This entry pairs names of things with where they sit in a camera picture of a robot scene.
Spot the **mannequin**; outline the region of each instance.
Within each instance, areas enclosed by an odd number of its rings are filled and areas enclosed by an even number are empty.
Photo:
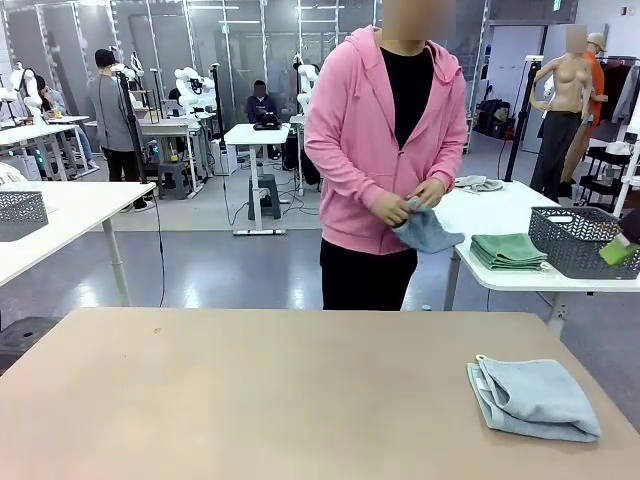
[[[548,112],[530,186],[553,201],[558,200],[560,177],[569,146],[580,124],[589,116],[591,67],[582,57],[587,49],[586,39],[586,26],[567,25],[567,53],[540,69],[529,98],[534,108]],[[553,74],[556,94],[551,102],[538,101],[535,85],[550,73]]]
[[[589,124],[580,125],[578,133],[573,139],[569,152],[564,162],[564,170],[562,172],[562,181],[560,183],[560,196],[571,197],[571,183],[573,183],[573,174],[580,163],[580,160],[589,148],[589,139],[591,132],[600,123],[600,112],[602,104],[609,101],[609,97],[604,95],[604,71],[598,62],[596,55],[600,52],[606,52],[605,38],[602,33],[592,33],[587,38],[587,51],[584,59],[591,64],[591,76],[593,78],[593,90],[591,92],[591,114],[593,121]]]

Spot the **gray towel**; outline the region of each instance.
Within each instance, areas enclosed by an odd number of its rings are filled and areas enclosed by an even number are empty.
[[[409,200],[414,207],[418,198]],[[422,206],[393,232],[405,244],[424,253],[438,253],[464,242],[462,233],[449,233],[442,225],[433,208]]]
[[[495,192],[502,190],[504,183],[500,180],[491,180],[483,175],[469,175],[456,178],[456,188],[470,190],[474,193]]]
[[[578,382],[555,360],[467,365],[487,426],[549,440],[595,442],[600,424]]]

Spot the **table surface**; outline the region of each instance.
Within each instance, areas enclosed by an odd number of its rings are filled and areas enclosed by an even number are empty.
[[[129,182],[30,182],[19,187],[0,187],[0,191],[41,191],[47,207],[56,207],[48,214],[48,225],[15,242],[0,243],[0,286],[154,187],[154,183]]]
[[[478,353],[555,358],[598,444],[489,430]],[[640,437],[537,317],[85,309],[0,378],[6,480],[637,478]]]
[[[229,145],[280,145],[287,141],[289,124],[280,130],[254,130],[253,123],[239,123],[224,136]]]
[[[454,190],[436,207],[442,226],[462,232],[466,240],[456,247],[460,258],[478,283],[492,290],[537,292],[640,292],[636,280],[575,280],[555,268],[549,272],[496,272],[487,270],[471,253],[471,235],[527,233],[531,207],[556,203],[520,182],[505,184],[503,190],[473,195]]]
[[[48,118],[46,121],[48,123],[75,123],[82,122],[83,120],[89,120],[91,117],[87,117],[84,115],[64,115],[61,118]]]
[[[73,130],[75,125],[24,125],[0,130],[0,145],[12,145],[32,138]]]

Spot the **hand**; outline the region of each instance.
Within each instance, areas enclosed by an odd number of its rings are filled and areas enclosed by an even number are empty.
[[[418,188],[408,195],[407,198],[420,197],[416,208],[422,205],[433,208],[440,203],[440,200],[442,200],[446,192],[447,189],[444,183],[437,178],[430,178],[418,185]]]
[[[551,110],[551,104],[549,102],[536,102],[533,106],[543,112],[549,112]]]
[[[390,227],[395,227],[409,218],[411,207],[395,193],[384,192],[373,202],[371,213]]]

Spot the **hood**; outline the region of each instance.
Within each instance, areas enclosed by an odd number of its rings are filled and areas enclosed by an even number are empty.
[[[359,28],[345,40],[355,47],[367,70],[375,67],[379,62],[384,61],[374,35],[378,30],[380,29],[373,25]],[[456,75],[462,73],[462,67],[460,67],[458,59],[454,55],[451,55],[446,48],[441,47],[435,42],[428,41],[426,44],[431,47],[431,52],[434,56],[433,66],[435,76],[443,83],[451,83]]]

